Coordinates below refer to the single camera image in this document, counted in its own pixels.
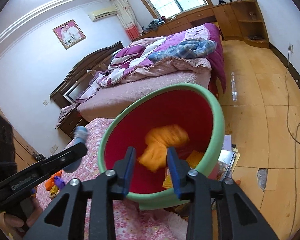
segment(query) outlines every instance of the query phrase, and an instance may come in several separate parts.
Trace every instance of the air conditioner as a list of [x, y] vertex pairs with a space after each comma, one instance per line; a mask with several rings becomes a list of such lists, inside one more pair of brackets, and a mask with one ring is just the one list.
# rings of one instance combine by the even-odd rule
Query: air conditioner
[[89, 13], [89, 17], [93, 22], [95, 22], [96, 20], [98, 20], [102, 17], [115, 15], [116, 13], [117, 13], [117, 11], [115, 10], [115, 7], [111, 6], [108, 8], [101, 9], [101, 10], [93, 11], [93, 12]]

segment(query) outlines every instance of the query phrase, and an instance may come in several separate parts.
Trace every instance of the wedding photo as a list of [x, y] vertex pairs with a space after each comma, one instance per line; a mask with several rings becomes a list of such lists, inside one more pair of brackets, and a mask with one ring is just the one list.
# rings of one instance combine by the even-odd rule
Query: wedding photo
[[86, 38], [74, 20], [68, 21], [53, 29], [65, 49]]

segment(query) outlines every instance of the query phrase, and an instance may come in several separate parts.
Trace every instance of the floral bedspread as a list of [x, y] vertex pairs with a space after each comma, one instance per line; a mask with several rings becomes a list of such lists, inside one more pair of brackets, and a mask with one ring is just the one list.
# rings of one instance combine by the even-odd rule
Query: floral bedspread
[[[81, 181], [94, 179], [99, 175], [98, 148], [102, 136], [113, 119], [97, 118], [90, 122], [88, 129], [87, 155], [73, 173], [63, 172], [62, 178], [68, 183], [73, 178]], [[51, 202], [44, 182], [38, 186], [37, 198], [45, 209]], [[89, 239], [91, 203], [87, 205], [84, 239]], [[129, 200], [114, 201], [114, 222], [117, 240], [184, 240], [186, 239], [187, 222], [178, 215], [163, 209], [140, 211], [138, 204]]]

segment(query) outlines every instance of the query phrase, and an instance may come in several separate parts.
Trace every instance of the wooden nightstand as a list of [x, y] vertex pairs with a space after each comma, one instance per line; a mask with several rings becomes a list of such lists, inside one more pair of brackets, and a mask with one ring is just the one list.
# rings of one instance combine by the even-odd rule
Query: wooden nightstand
[[57, 128], [62, 130], [70, 138], [73, 138], [75, 128], [77, 126], [86, 126], [88, 123], [89, 122], [74, 108], [66, 115]]

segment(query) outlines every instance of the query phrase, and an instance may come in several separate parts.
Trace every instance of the black baseboard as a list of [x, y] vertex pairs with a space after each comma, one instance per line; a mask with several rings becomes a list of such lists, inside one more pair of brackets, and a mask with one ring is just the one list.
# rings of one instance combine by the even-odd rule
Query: black baseboard
[[[283, 65], [287, 68], [288, 67], [288, 59], [271, 43], [270, 43], [270, 49], [280, 59], [280, 61], [283, 63]], [[294, 66], [291, 64], [291, 62], [289, 62], [288, 70], [300, 89], [300, 75], [299, 75], [298, 71], [294, 68]]]

